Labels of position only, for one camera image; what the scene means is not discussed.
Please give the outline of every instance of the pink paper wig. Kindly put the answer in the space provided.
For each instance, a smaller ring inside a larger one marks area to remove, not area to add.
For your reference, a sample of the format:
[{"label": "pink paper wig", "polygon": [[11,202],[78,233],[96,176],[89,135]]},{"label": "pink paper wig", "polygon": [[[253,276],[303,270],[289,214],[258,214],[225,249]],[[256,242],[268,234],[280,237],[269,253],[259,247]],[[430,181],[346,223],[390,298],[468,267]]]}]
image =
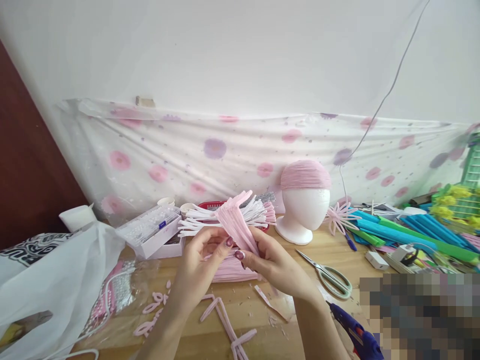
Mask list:
[{"label": "pink paper wig", "polygon": [[286,189],[326,189],[332,187],[329,172],[314,160],[298,160],[287,165],[280,178],[280,187]]}]

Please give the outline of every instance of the mannequin head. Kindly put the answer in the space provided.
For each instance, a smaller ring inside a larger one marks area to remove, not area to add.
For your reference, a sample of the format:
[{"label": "mannequin head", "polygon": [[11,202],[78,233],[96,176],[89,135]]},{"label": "mannequin head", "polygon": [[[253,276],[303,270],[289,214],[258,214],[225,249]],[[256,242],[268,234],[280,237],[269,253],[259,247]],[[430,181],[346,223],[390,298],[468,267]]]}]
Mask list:
[{"label": "mannequin head", "polygon": [[307,244],[322,224],[330,204],[332,180],[317,161],[299,160],[280,178],[285,216],[277,219],[277,232],[295,244]]}]

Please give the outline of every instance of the blue pen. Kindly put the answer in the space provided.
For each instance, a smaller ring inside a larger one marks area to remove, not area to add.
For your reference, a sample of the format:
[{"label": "blue pen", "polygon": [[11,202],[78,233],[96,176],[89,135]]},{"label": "blue pen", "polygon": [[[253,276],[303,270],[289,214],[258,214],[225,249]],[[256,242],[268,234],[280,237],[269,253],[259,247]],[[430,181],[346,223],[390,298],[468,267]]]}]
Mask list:
[{"label": "blue pen", "polygon": [[353,251],[357,251],[357,247],[355,246],[354,242],[352,241],[352,238],[349,236],[349,233],[345,231],[345,239],[346,242],[348,243],[348,246],[350,246],[350,249]]}]

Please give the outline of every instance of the pixelated area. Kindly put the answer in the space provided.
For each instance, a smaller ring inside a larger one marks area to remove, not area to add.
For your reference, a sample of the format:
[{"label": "pixelated area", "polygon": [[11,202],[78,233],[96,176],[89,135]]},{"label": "pixelated area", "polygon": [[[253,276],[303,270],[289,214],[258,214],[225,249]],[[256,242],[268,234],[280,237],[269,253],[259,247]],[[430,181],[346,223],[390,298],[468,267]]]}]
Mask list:
[{"label": "pixelated area", "polygon": [[360,305],[385,359],[480,359],[480,274],[361,278]]}]

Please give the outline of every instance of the red basket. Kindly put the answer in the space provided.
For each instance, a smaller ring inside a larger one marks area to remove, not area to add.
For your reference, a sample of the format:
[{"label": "red basket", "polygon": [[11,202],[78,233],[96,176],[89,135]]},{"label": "red basket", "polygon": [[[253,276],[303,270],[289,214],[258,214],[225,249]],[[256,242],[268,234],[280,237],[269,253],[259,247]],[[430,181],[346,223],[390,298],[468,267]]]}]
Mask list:
[{"label": "red basket", "polygon": [[[225,203],[226,201],[207,201],[207,202],[202,202],[198,204],[198,207],[205,210],[215,211]],[[270,228],[270,225],[267,225],[266,227],[259,227],[259,229],[265,233],[268,231],[269,228]]]}]

